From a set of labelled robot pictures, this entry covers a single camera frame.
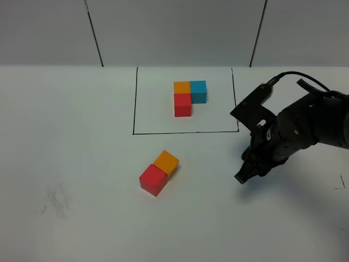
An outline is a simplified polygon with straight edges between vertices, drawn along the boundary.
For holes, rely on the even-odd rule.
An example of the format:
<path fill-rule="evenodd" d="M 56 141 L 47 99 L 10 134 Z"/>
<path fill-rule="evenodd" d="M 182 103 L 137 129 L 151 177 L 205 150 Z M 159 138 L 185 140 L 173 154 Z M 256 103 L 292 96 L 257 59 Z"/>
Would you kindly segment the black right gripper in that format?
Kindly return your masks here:
<path fill-rule="evenodd" d="M 251 149 L 243 153 L 243 165 L 235 179 L 244 184 L 255 176 L 266 176 L 299 150 L 324 143 L 326 129 L 321 120 L 324 112 L 324 98 L 306 95 L 251 132 Z"/>

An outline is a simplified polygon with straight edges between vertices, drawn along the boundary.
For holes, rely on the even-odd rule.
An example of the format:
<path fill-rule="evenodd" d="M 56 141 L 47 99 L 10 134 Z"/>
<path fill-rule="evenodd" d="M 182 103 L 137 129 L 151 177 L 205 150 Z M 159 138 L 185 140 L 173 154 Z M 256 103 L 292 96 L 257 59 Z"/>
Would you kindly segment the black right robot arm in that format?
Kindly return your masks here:
<path fill-rule="evenodd" d="M 266 176 L 291 155 L 317 143 L 348 148 L 348 96 L 307 94 L 278 115 L 262 106 L 265 98 L 250 94 L 231 112 L 251 132 L 243 165 L 235 175 L 241 184 Z"/>

